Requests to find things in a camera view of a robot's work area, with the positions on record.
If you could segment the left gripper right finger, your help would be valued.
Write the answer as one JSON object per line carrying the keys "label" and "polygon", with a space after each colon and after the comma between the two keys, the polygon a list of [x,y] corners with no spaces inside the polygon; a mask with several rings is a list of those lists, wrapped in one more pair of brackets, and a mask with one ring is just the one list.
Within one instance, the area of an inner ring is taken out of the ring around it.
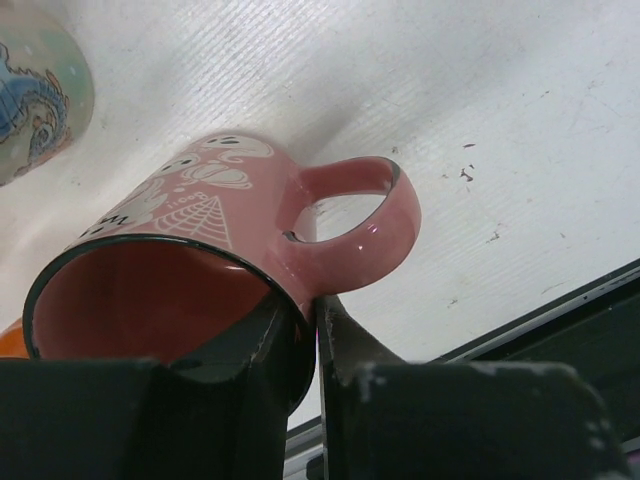
{"label": "left gripper right finger", "polygon": [[628,479],[602,399],[562,363],[409,363],[314,303],[328,479]]}

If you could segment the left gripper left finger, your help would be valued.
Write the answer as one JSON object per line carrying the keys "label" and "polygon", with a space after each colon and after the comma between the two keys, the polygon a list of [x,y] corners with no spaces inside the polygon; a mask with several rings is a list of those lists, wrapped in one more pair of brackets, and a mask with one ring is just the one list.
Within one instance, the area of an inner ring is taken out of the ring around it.
{"label": "left gripper left finger", "polygon": [[1,363],[5,479],[279,479],[287,420],[313,372],[297,310],[266,296],[170,366]]}

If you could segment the pink ghost pattern mug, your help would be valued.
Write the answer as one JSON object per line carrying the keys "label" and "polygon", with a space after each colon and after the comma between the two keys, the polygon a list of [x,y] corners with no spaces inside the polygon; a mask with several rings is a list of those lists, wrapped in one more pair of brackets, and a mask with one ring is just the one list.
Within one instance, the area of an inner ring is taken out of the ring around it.
{"label": "pink ghost pattern mug", "polygon": [[296,408],[314,371],[313,301],[389,275],[421,223],[415,188],[389,158],[305,166],[263,137],[215,132],[41,271],[24,303],[25,348],[38,360],[171,364],[274,294],[293,316]]}

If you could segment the orange mug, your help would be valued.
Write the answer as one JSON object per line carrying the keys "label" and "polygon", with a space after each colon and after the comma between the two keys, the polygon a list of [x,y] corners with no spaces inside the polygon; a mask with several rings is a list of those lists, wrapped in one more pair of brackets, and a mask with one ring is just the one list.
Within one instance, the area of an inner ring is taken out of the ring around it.
{"label": "orange mug", "polygon": [[0,335],[0,357],[28,359],[26,344],[24,341],[22,319],[18,318]]}

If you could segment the cream seahorse pattern mug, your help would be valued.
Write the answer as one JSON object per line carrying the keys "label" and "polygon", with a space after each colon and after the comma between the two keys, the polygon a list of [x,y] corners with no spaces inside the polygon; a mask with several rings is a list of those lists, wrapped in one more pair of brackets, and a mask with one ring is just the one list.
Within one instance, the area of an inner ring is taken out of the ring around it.
{"label": "cream seahorse pattern mug", "polygon": [[94,108],[89,66],[73,36],[42,9],[1,3],[1,184],[67,149]]}

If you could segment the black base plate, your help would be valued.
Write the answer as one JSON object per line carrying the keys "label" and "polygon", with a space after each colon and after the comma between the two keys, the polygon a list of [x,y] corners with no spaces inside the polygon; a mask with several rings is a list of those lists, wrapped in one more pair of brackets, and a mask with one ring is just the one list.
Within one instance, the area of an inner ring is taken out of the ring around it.
{"label": "black base plate", "polygon": [[[553,362],[574,368],[602,399],[639,475],[639,266],[630,263],[427,363]],[[287,440],[288,479],[324,475],[322,413]]]}

